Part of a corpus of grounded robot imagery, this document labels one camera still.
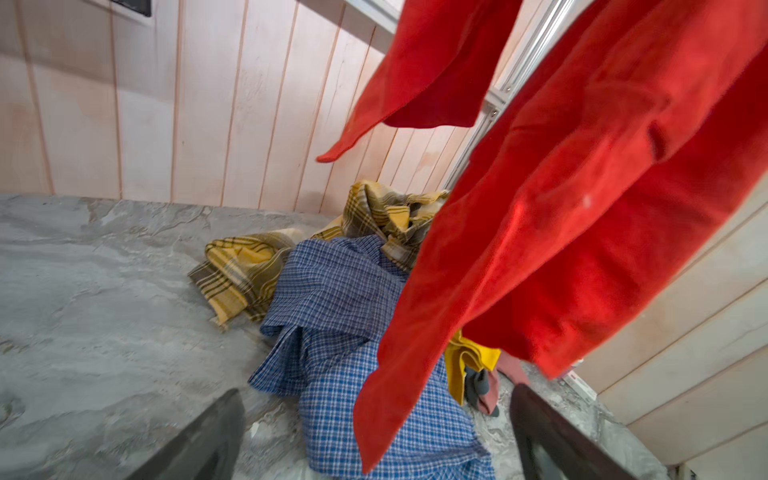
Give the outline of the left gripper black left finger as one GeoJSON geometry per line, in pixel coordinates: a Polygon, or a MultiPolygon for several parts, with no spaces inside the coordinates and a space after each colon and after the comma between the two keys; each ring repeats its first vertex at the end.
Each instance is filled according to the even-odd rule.
{"type": "Polygon", "coordinates": [[[236,388],[226,391],[131,479],[231,479],[242,445],[245,410],[236,388]]]}

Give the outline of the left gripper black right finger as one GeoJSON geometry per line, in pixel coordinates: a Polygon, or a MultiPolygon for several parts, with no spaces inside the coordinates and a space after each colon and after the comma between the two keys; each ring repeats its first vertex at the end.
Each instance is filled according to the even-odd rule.
{"type": "Polygon", "coordinates": [[[525,384],[513,388],[510,419],[526,479],[632,477],[525,384]]]}

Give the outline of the red cloth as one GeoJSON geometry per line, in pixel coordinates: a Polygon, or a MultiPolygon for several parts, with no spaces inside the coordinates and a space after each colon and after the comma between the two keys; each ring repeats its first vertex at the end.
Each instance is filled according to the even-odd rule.
{"type": "Polygon", "coordinates": [[[565,373],[632,321],[767,169],[763,1],[594,1],[436,214],[354,407],[365,473],[451,337],[565,373]]]}

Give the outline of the maroon cloth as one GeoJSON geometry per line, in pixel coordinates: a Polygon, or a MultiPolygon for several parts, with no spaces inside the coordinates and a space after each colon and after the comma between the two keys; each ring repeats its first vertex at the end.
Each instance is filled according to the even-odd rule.
{"type": "Polygon", "coordinates": [[[499,395],[500,395],[500,379],[505,377],[513,385],[529,385],[530,380],[527,374],[522,368],[522,363],[519,359],[512,357],[508,353],[502,351],[501,355],[496,363],[496,367],[491,370],[496,371],[499,379],[499,395]]]}

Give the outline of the dark grey cloth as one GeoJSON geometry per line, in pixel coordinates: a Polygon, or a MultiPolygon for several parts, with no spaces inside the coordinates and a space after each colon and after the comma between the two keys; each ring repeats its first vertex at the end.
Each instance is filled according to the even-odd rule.
{"type": "Polygon", "coordinates": [[[499,416],[499,379],[496,371],[466,367],[465,399],[471,407],[490,417],[499,416]]]}

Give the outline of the plain yellow cloth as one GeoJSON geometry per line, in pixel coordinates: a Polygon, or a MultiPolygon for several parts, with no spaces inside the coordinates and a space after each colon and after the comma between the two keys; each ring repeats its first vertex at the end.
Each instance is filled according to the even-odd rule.
{"type": "Polygon", "coordinates": [[[465,400],[466,367],[475,371],[493,371],[501,350],[488,348],[465,338],[458,330],[449,340],[444,351],[448,390],[459,405],[465,400]]]}

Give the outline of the yellow grey plaid cloth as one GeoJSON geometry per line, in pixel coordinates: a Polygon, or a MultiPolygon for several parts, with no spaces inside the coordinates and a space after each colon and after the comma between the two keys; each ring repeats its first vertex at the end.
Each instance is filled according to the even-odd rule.
{"type": "MultiPolygon", "coordinates": [[[[448,195],[446,190],[404,194],[363,180],[350,188],[342,214],[311,237],[330,241],[376,235],[384,241],[386,257],[409,272],[448,195]]],[[[205,260],[189,277],[215,312],[212,322],[225,329],[241,314],[262,321],[290,253],[307,238],[301,230],[287,228],[208,243],[205,260]]]]}

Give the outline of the blue checked cloth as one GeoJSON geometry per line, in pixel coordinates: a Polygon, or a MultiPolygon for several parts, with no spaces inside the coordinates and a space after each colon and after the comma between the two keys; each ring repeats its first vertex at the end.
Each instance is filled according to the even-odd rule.
{"type": "MultiPolygon", "coordinates": [[[[298,397],[309,466],[336,479],[365,476],[354,404],[407,279],[382,245],[377,236],[298,244],[260,328],[274,346],[248,380],[256,390],[298,397]]],[[[471,417],[449,393],[443,361],[370,476],[493,478],[471,417]]]]}

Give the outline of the black mesh wall shelf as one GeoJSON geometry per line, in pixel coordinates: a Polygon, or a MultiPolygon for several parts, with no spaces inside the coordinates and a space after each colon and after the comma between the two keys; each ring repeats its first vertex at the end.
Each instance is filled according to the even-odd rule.
{"type": "Polygon", "coordinates": [[[112,3],[145,18],[152,17],[151,0],[112,0],[112,3]]]}

